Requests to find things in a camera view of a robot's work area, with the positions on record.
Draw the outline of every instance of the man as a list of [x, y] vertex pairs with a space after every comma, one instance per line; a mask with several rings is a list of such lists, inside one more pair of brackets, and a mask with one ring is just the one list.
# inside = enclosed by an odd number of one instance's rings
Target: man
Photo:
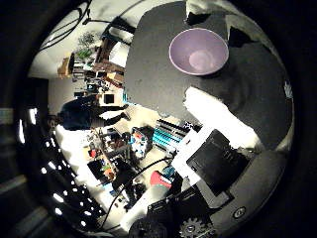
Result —
[[107, 120], [99, 117], [99, 115], [104, 112], [124, 110], [128, 107], [128, 105], [125, 105], [123, 107], [99, 107], [88, 105], [89, 102], [98, 100], [100, 97], [100, 94], [79, 97], [75, 100], [63, 104], [60, 112], [57, 113], [57, 115], [51, 116], [49, 120], [50, 125], [56, 126], [57, 124], [59, 124], [65, 130], [76, 131], [90, 130], [91, 128], [114, 125], [121, 119], [130, 120], [130, 117], [123, 112], [120, 115]]

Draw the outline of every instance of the gear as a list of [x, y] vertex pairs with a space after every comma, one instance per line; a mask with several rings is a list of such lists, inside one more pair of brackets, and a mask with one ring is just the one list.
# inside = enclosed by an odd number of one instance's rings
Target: gear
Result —
[[195, 238], [205, 231], [205, 225], [198, 218], [189, 218], [180, 226], [179, 234], [183, 238]]
[[212, 230], [213, 228], [214, 226], [211, 223], [207, 224], [207, 227], [206, 227], [207, 230]]

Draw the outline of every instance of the desk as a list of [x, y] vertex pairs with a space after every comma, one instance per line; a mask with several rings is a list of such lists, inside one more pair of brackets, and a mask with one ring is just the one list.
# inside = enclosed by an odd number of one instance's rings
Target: desk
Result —
[[290, 127], [292, 101], [283, 89], [286, 72], [261, 43], [229, 46], [227, 64], [213, 75], [187, 75], [169, 61], [171, 40], [186, 29], [207, 28], [228, 41], [226, 14], [217, 12], [201, 24], [188, 26], [184, 2], [147, 12], [127, 59], [124, 87], [128, 101], [197, 124], [182, 104], [184, 91], [193, 85], [221, 98], [235, 116], [254, 128], [268, 149], [274, 149]]

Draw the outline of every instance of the purple bowl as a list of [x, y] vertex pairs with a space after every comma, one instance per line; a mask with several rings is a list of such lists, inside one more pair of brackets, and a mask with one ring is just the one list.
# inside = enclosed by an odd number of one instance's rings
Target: purple bowl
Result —
[[216, 33], [202, 28], [179, 33], [169, 46], [172, 64], [191, 75], [213, 73], [224, 66], [228, 57], [226, 42]]

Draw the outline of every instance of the cable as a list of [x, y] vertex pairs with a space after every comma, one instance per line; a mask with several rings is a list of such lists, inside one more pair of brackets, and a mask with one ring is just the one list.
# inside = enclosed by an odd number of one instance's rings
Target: cable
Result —
[[119, 224], [119, 225], [116, 225], [116, 226], [113, 226], [113, 227], [111, 227], [111, 228], [108, 228], [107, 230], [105, 230], [105, 232], [108, 232], [108, 231], [110, 231], [110, 230], [116, 229], [116, 228], [118, 228], [118, 227], [120, 227], [120, 224]]
[[69, 22], [69, 23], [67, 23], [67, 24], [65, 24], [65, 25], [63, 25], [63, 26], [61, 26], [60, 28], [57, 28], [56, 30], [52, 31], [51, 34], [53, 34], [53, 33], [55, 33], [55, 32], [58, 32], [59, 30], [65, 28], [65, 27], [69, 26], [70, 24], [75, 23], [75, 22], [77, 22], [77, 21], [78, 21], [78, 18], [75, 19], [75, 20], [72, 20], [71, 22]]
[[163, 161], [167, 161], [167, 160], [170, 160], [170, 158], [163, 158], [163, 159], [160, 159], [158, 161], [155, 161], [151, 164], [149, 164], [148, 166], [146, 166], [145, 168], [143, 168], [141, 171], [139, 171], [136, 175], [134, 175], [132, 178], [130, 178], [130, 180], [128, 182], [126, 182], [126, 184], [124, 184], [124, 186], [118, 191], [118, 194], [115, 196], [115, 198], [112, 200], [111, 204], [110, 204], [110, 207], [108, 209], [108, 212], [106, 214], [106, 217], [105, 219], [103, 220], [101, 226], [99, 228], [97, 228], [97, 230], [100, 230], [104, 224], [106, 223], [107, 219], [108, 219], [108, 216], [110, 214], [110, 211], [111, 211], [111, 208], [113, 206], [113, 204], [115, 203], [116, 199], [119, 197], [119, 195], [122, 193], [122, 191], [130, 184], [130, 182], [133, 181], [133, 179], [135, 179], [137, 176], [139, 176], [141, 173], [143, 173], [144, 171], [146, 171], [147, 169], [149, 169], [150, 167], [152, 167], [153, 165], [156, 165], [158, 164], [159, 162], [163, 162]]
[[118, 17], [122, 17], [123, 15], [125, 15], [128, 11], [130, 11], [132, 8], [134, 8], [135, 6], [139, 5], [140, 3], [144, 2], [146, 0], [140, 0], [134, 4], [132, 4], [130, 7], [128, 7], [126, 10], [124, 10]]
[[84, 11], [82, 11], [80, 8], [76, 8], [76, 10], [77, 10], [78, 13], [79, 13], [79, 17], [78, 17], [76, 20], [70, 22], [70, 23], [73, 23], [73, 22], [76, 22], [76, 21], [77, 21], [77, 23], [75, 24], [75, 26], [73, 26], [73, 27], [70, 28], [69, 30], [65, 31], [64, 33], [60, 34], [59, 37], [61, 37], [61, 36], [63, 36], [63, 37], [60, 38], [58, 41], [56, 41], [56, 42], [54, 42], [54, 43], [52, 43], [52, 44], [50, 44], [50, 45], [48, 45], [48, 46], [42, 44], [41, 47], [40, 47], [40, 49], [39, 49], [39, 52], [41, 52], [41, 51], [43, 51], [43, 50], [46, 50], [46, 49], [48, 49], [48, 48], [50, 48], [50, 47], [52, 47], [52, 46], [58, 44], [58, 43], [61, 42], [63, 39], [65, 39], [66, 37], [68, 37], [68, 36], [73, 32], [73, 30], [79, 25], [79, 23], [81, 22], [81, 20], [82, 20], [82, 19], [84, 18], [84, 16], [86, 15], [87, 10], [89, 9], [89, 6], [90, 6], [91, 2], [92, 2], [92, 0], [86, 0], [86, 1], [85, 1], [85, 3], [86, 3], [87, 5], [85, 6]]

